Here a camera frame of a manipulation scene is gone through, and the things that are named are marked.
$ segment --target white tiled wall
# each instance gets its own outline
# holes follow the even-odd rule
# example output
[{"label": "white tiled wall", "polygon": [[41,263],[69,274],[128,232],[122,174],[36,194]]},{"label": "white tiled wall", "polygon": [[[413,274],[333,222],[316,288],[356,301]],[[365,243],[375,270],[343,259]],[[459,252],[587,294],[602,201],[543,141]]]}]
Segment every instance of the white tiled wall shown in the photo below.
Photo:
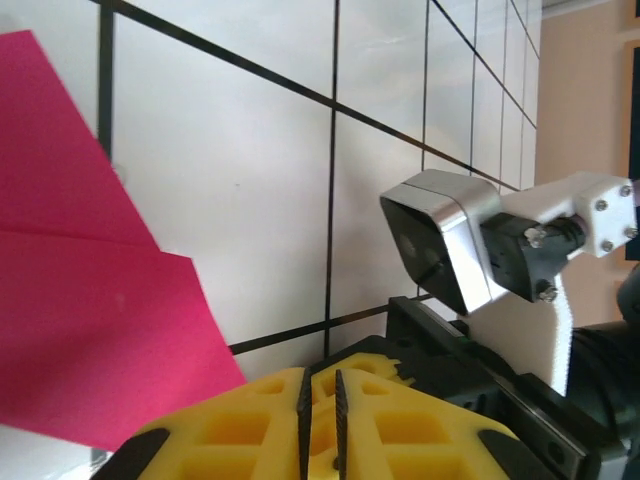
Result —
[{"label": "white tiled wall", "polygon": [[[332,1],[133,3],[332,96]],[[341,5],[339,103],[475,175],[533,184],[540,0]],[[0,4],[0,28],[35,30],[93,131],[97,14],[89,0]],[[325,320],[328,284],[332,318],[415,295],[378,197],[423,163],[467,170],[338,113],[332,184],[330,107],[132,20],[118,16],[115,31],[113,160],[161,247],[194,258],[229,343]],[[383,323],[334,328],[331,350]],[[317,332],[237,358],[255,378],[320,358],[323,340]]]}]

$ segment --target pink paper sheet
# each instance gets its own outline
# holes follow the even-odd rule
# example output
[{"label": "pink paper sheet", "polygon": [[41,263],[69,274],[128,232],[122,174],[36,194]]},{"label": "pink paper sheet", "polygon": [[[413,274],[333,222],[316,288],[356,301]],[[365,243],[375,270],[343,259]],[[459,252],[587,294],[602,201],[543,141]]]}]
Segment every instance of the pink paper sheet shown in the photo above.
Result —
[{"label": "pink paper sheet", "polygon": [[0,423],[108,450],[244,383],[191,260],[0,233]]},{"label": "pink paper sheet", "polygon": [[0,36],[0,146],[0,230],[156,246],[28,31]]},{"label": "pink paper sheet", "polygon": [[0,292],[0,423],[114,450],[244,383],[30,32],[0,36]]}]

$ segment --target pink paper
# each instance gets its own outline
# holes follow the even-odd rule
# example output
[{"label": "pink paper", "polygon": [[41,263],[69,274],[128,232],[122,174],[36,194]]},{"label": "pink paper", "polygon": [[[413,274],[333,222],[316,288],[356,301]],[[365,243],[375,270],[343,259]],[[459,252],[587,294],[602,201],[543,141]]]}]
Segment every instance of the pink paper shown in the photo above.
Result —
[{"label": "pink paper", "polygon": [[0,423],[114,450],[244,383],[191,260],[0,233]]},{"label": "pink paper", "polygon": [[156,246],[28,31],[0,35],[0,146],[0,230]]}]

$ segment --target beige wall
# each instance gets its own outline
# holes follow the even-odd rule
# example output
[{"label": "beige wall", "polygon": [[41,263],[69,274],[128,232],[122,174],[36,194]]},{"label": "beige wall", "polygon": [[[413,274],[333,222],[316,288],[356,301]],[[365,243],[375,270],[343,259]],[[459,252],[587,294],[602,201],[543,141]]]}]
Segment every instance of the beige wall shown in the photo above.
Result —
[{"label": "beige wall", "polygon": [[[578,170],[619,174],[622,50],[640,39],[625,10],[612,0],[542,22],[536,184]],[[615,319],[614,282],[627,271],[587,255],[567,267],[577,325]]]}]

